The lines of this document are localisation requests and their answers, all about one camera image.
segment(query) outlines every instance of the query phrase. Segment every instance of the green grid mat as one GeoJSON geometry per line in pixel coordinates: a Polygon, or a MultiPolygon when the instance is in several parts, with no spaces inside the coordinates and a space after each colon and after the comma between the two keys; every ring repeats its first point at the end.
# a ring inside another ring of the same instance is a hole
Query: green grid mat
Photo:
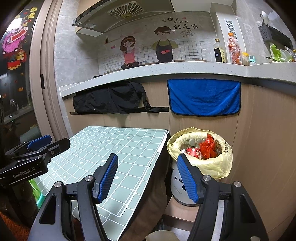
{"type": "MultiPolygon", "coordinates": [[[[46,195],[57,181],[75,183],[92,175],[115,153],[118,170],[108,197],[97,207],[108,239],[117,241],[143,195],[167,134],[160,129],[88,126],[70,139],[70,149],[54,157],[49,171],[36,182],[46,195]]],[[[72,208],[79,218],[76,201],[72,208]]]]}

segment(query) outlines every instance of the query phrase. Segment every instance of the floor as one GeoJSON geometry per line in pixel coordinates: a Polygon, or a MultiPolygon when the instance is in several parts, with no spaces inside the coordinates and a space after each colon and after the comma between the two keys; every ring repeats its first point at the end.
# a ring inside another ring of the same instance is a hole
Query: floor
{"type": "Polygon", "coordinates": [[[166,226],[166,225],[164,225],[164,229],[168,230],[168,231],[172,231],[173,233],[175,233],[180,241],[187,241],[188,236],[190,234],[189,231],[169,227],[169,226],[166,226]]]}

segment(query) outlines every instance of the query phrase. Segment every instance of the bottle cap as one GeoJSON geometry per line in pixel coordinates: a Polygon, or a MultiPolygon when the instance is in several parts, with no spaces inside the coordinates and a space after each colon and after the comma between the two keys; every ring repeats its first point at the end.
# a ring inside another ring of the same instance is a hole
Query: bottle cap
{"type": "Polygon", "coordinates": [[[256,59],[255,59],[254,55],[250,55],[249,59],[250,59],[250,62],[256,62],[256,59]]]}

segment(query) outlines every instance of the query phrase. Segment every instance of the yellow plastic bag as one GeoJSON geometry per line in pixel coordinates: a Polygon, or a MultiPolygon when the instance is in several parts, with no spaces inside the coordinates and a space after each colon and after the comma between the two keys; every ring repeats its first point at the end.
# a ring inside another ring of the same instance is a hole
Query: yellow plastic bag
{"type": "Polygon", "coordinates": [[[172,158],[177,161],[182,149],[190,146],[199,147],[203,138],[207,138],[207,133],[211,134],[214,140],[218,140],[222,153],[216,158],[199,160],[193,156],[185,154],[191,165],[200,169],[203,175],[207,174],[214,179],[227,177],[232,167],[232,149],[231,146],[219,135],[212,131],[200,130],[194,127],[184,129],[174,134],[167,143],[167,149],[172,158]]]}

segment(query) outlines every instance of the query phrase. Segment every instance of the trash can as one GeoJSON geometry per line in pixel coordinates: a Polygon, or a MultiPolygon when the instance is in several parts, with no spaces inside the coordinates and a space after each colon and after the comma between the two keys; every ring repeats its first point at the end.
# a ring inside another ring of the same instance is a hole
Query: trash can
{"type": "Polygon", "coordinates": [[[177,168],[177,158],[179,154],[182,153],[182,149],[186,150],[189,147],[199,147],[199,143],[202,142],[202,139],[207,138],[207,134],[211,134],[214,140],[219,141],[221,145],[220,155],[206,160],[200,160],[187,153],[185,153],[185,155],[191,165],[197,166],[202,174],[210,175],[216,180],[227,177],[232,167],[232,149],[231,146],[216,133],[191,127],[177,132],[167,143],[168,152],[173,158],[171,191],[175,199],[186,206],[196,206],[196,204],[188,197],[177,168]]]}

